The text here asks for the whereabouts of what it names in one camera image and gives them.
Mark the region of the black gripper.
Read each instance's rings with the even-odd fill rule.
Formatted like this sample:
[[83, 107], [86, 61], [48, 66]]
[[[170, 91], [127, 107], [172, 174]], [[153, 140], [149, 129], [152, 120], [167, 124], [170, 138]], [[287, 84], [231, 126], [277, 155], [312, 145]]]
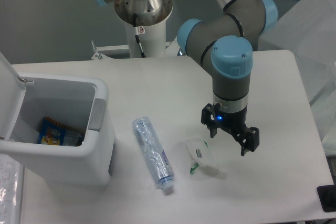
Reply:
[[201, 123], [206, 125], [210, 132], [210, 137], [214, 138], [217, 129], [237, 135], [235, 140], [240, 144], [241, 156], [247, 152], [254, 152], [259, 146], [260, 131], [257, 127], [246, 126], [247, 106], [234, 113], [223, 112], [220, 105], [208, 103], [201, 111]]

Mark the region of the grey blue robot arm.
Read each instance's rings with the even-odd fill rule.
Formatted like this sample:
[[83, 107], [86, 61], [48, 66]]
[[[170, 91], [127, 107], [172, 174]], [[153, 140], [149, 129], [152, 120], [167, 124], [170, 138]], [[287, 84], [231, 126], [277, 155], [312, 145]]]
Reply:
[[[128, 46], [132, 58], [160, 56], [164, 37], [149, 29], [165, 23], [172, 0], [96, 0], [114, 3], [119, 18], [129, 27]], [[202, 109], [201, 122], [214, 137], [218, 129], [230, 134], [241, 153], [259, 146], [259, 129], [245, 123], [253, 49], [250, 40], [269, 30], [278, 19], [272, 0], [217, 0], [223, 16], [210, 23], [190, 19], [177, 33], [180, 49], [212, 77], [213, 101]]]

